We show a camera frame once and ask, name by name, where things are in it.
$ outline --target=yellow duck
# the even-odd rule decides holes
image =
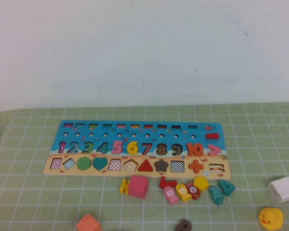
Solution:
[[[260,211],[259,222],[267,230],[278,230],[283,226],[284,216],[278,208],[264,208]]]

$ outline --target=plus sign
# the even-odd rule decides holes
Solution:
[[[203,164],[198,163],[198,160],[194,160],[192,164],[188,165],[188,168],[194,170],[194,173],[199,173],[199,170],[203,169]]]

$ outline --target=blue board section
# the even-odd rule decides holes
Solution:
[[[206,139],[208,133],[218,133],[219,139]],[[69,153],[81,153],[88,150],[89,142],[93,143],[94,150],[107,142],[109,154],[114,141],[123,142],[122,155],[127,154],[127,145],[131,141],[138,142],[138,154],[142,154],[146,148],[142,146],[143,143],[152,144],[149,152],[154,152],[158,144],[165,144],[168,151],[165,157],[172,156],[171,147],[174,144],[180,144],[182,151],[187,151],[189,142],[201,143],[204,149],[213,144],[226,150],[220,123],[63,120],[52,153],[59,153],[63,144],[65,153],[67,150],[70,150]]]

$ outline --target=pink number 5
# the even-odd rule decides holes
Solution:
[[[113,146],[113,148],[111,150],[111,153],[115,154],[115,155],[120,154],[122,152],[122,150],[123,150],[122,149],[122,145],[123,145],[122,141],[115,141],[114,142],[114,146]]]

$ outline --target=orange cube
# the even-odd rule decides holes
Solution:
[[[100,223],[90,213],[86,214],[76,225],[78,231],[102,231]]]

